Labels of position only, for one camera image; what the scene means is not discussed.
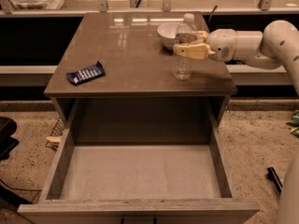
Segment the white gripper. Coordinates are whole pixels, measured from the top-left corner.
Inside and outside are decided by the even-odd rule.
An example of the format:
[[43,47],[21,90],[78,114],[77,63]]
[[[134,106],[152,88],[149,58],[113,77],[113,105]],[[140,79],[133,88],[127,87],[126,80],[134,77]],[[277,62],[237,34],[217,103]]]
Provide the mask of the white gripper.
[[209,56],[215,61],[229,62],[235,55],[236,40],[237,34],[233,29],[218,29],[210,34],[198,31],[197,42],[200,44],[176,44],[173,51],[185,58],[204,60]]

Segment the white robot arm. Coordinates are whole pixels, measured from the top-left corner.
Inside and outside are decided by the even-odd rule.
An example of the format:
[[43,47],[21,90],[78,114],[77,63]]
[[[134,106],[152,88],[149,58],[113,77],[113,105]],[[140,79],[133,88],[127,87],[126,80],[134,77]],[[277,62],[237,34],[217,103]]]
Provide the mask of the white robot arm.
[[[177,36],[173,49],[177,55],[191,59],[237,60],[261,69],[282,66],[299,93],[299,31],[288,21],[273,21],[262,32],[190,32]],[[285,174],[276,224],[299,224],[299,153]]]

